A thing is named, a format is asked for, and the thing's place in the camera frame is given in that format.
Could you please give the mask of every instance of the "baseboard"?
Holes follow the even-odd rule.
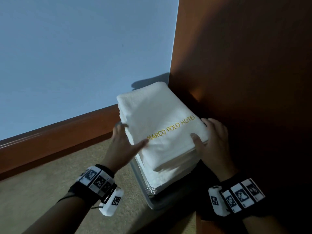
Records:
[[[119,120],[113,105],[1,140],[0,179],[103,141]]]

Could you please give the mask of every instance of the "blue wall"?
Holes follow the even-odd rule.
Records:
[[[0,0],[0,140],[116,104],[134,82],[169,72],[177,8]]]

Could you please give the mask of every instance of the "person's left hand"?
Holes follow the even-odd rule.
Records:
[[[135,145],[131,145],[125,132],[127,124],[119,124],[113,129],[112,143],[109,146],[107,153],[100,163],[116,173],[119,169],[127,165],[130,160],[142,149],[148,139],[144,139]]]

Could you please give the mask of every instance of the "stack of towels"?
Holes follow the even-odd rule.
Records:
[[[190,173],[200,160],[190,137],[208,140],[204,123],[192,113],[164,82],[117,96],[120,119],[129,125],[131,144],[148,138],[135,159],[146,186],[157,194]]]

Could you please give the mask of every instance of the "beige carpet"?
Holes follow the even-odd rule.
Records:
[[[0,182],[0,232],[21,233],[53,206],[87,167],[105,155],[110,140],[90,146],[58,160]],[[148,208],[130,165],[115,176],[125,191],[113,217],[91,210],[76,233],[133,233],[162,215]],[[196,233],[196,219],[190,214],[169,233]]]

